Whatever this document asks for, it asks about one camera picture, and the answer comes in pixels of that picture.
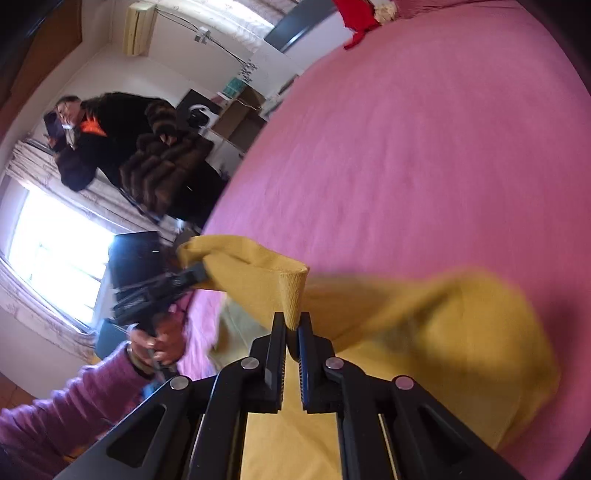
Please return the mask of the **operator forearm purple sleeve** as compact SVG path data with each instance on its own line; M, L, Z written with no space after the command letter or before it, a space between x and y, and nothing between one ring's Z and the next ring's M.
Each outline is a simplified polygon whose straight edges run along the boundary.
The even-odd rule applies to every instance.
M127 415L153 374L125 343L48 399L3 409L1 477L54 478L68 466L67 456Z

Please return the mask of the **operator left hand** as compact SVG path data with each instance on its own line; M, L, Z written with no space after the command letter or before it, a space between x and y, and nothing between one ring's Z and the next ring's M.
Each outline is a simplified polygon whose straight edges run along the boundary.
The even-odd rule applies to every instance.
M184 313L169 311L156 319L155 334L138 326L128 330L130 352L134 360L151 367L154 362L171 365L180 360L186 349Z

